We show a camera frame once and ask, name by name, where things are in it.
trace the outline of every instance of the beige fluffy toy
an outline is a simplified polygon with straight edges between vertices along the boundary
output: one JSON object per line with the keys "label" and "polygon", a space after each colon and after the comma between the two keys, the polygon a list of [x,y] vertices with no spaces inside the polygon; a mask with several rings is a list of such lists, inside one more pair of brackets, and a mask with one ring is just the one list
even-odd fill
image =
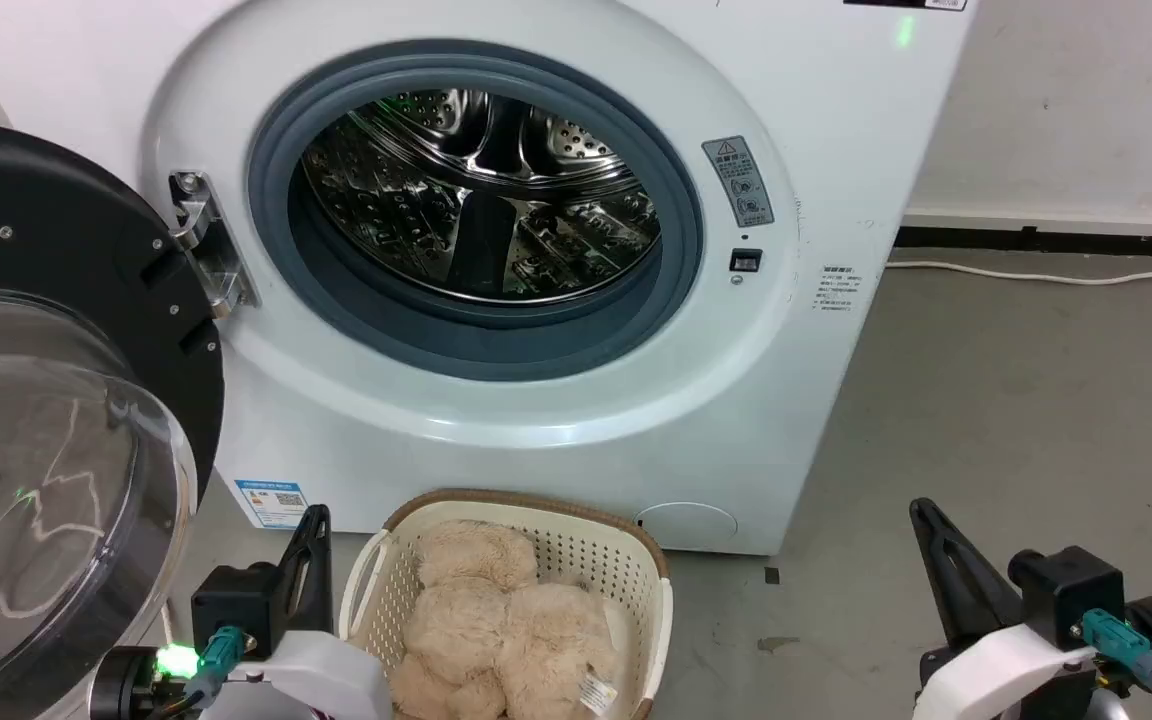
{"label": "beige fluffy toy", "polygon": [[394,705],[417,720],[495,720],[506,707],[494,669],[506,592],[536,583],[535,548],[516,530],[454,520],[431,528],[416,552],[425,589],[391,676]]}
{"label": "beige fluffy toy", "polygon": [[544,584],[509,596],[495,669],[511,720],[593,717],[579,702],[586,673],[616,677],[602,600],[581,588]]}
{"label": "beige fluffy toy", "polygon": [[452,578],[492,579],[502,591],[536,584],[536,551],[518,530],[471,520],[435,525],[416,543],[420,584]]}
{"label": "beige fluffy toy", "polygon": [[616,677],[602,598],[536,584],[535,547],[509,528],[448,521],[416,543],[424,592],[391,674],[403,719],[581,720],[586,673]]}

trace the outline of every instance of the concrete floor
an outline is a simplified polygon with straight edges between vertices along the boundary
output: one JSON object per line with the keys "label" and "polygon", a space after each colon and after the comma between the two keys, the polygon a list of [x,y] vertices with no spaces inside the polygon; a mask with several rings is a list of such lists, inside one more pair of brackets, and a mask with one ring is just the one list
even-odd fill
{"label": "concrete floor", "polygon": [[[941,252],[1020,272],[1152,260]],[[780,555],[673,553],[677,615],[653,717],[909,717],[942,642],[905,508],[932,497],[1001,568],[1082,544],[1152,594],[1152,281],[1108,288],[933,270],[882,279]],[[275,559],[229,493],[198,515],[175,607],[218,562]],[[342,585],[364,538],[335,538]],[[781,584],[764,582],[764,566]],[[1129,706],[1152,719],[1152,698]]]}

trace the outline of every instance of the laundry basket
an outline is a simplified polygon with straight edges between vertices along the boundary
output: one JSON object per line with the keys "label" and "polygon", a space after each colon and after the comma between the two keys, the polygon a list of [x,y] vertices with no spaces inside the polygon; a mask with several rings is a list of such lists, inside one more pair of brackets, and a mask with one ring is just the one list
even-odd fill
{"label": "laundry basket", "polygon": [[431,492],[399,507],[353,564],[340,602],[340,637],[379,657],[385,673],[403,659],[403,626],[416,606],[416,539],[446,520],[515,528],[536,547],[539,579],[581,577],[608,605],[623,659],[608,720],[652,712],[669,650],[673,592],[664,553],[643,528],[567,502],[493,491]]}

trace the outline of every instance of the stuffed animal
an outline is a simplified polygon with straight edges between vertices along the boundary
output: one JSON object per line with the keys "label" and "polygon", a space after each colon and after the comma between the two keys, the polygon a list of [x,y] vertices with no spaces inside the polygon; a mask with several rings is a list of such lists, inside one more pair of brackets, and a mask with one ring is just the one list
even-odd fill
{"label": "stuffed animal", "polygon": [[507,592],[536,584],[535,548],[517,530],[453,520],[422,535],[416,553],[425,589],[403,628],[394,705],[417,720],[497,720],[506,707],[494,664]]}
{"label": "stuffed animal", "polygon": [[447,698],[456,685],[430,673],[429,667],[408,652],[389,674],[389,697],[403,715],[419,720],[452,720]]}
{"label": "stuffed animal", "polygon": [[536,551],[515,529],[471,520],[434,525],[416,541],[420,584],[452,578],[492,579],[502,591],[536,584]]}
{"label": "stuffed animal", "polygon": [[461,687],[492,670],[505,615],[506,594],[492,579],[444,579],[416,598],[403,643],[431,673]]}
{"label": "stuffed animal", "polygon": [[495,670],[511,720],[593,717],[579,702],[585,674],[611,682],[617,670],[602,600],[566,584],[510,593]]}
{"label": "stuffed animal", "polygon": [[497,720],[505,713],[505,691],[500,689],[495,670],[475,675],[456,692],[449,694],[447,707],[456,720]]}

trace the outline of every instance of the gray rubber seal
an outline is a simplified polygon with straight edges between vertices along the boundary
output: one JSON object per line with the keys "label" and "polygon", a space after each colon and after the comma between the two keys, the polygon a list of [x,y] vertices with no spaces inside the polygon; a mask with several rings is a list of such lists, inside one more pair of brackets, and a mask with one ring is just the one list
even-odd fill
{"label": "gray rubber seal", "polygon": [[[545,306],[447,300],[362,258],[312,199],[301,154],[347,111],[429,88],[515,97],[589,128],[626,159],[652,197],[660,223],[652,253],[601,291]],[[371,47],[304,78],[257,134],[248,191],[270,258],[320,318],[393,359],[477,381],[539,381],[626,355],[675,313],[700,265],[700,205],[685,166],[658,129],[571,68],[478,41]]]}

